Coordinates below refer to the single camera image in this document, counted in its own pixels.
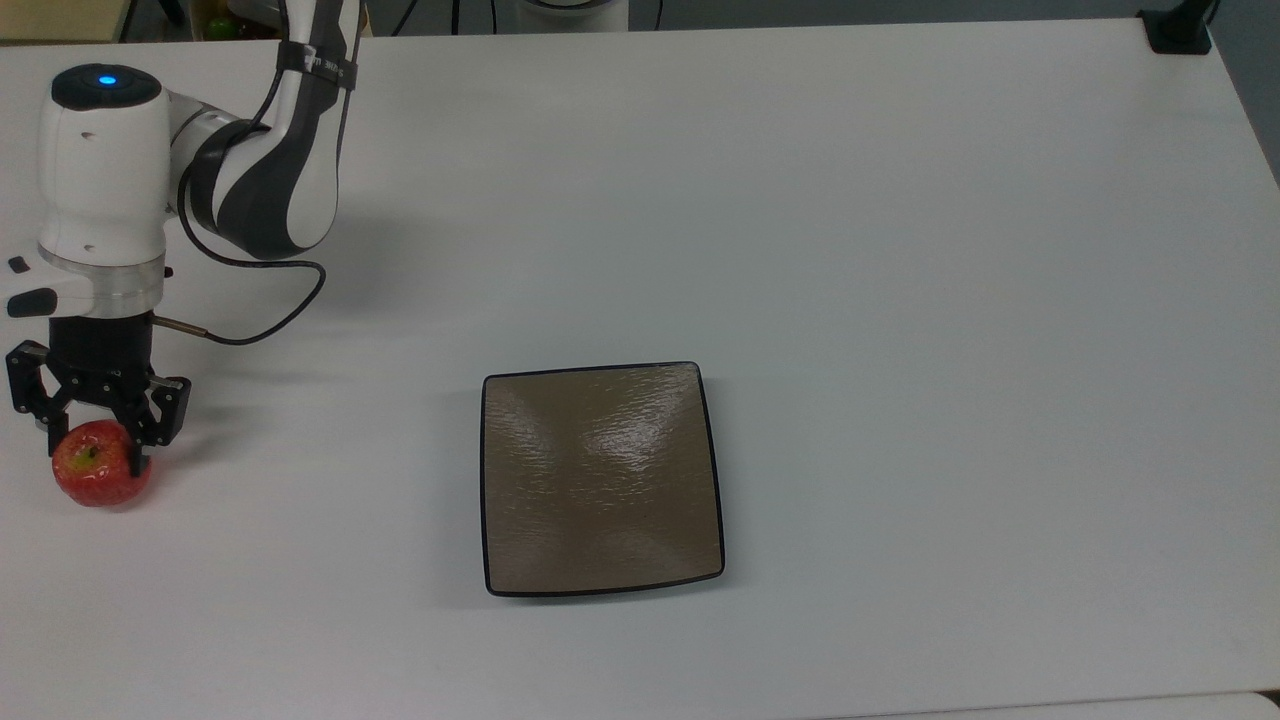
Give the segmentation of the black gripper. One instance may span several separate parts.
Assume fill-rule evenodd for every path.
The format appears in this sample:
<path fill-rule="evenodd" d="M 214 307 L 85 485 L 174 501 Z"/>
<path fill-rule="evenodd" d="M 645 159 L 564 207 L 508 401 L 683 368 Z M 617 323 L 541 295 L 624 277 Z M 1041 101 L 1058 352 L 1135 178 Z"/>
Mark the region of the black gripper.
<path fill-rule="evenodd" d="M 131 438 L 132 477 L 150 469 L 147 447 L 165 447 L 180 432 L 189 404 L 189 378 L 151 375 L 152 314 L 102 319 L 60 316 L 47 323 L 49 350 L 23 341 L 5 368 L 17 413 L 31 415 L 52 434 L 61 430 L 59 395 L 45 386 L 46 366 L 67 397 L 116 407 L 116 420 Z"/>

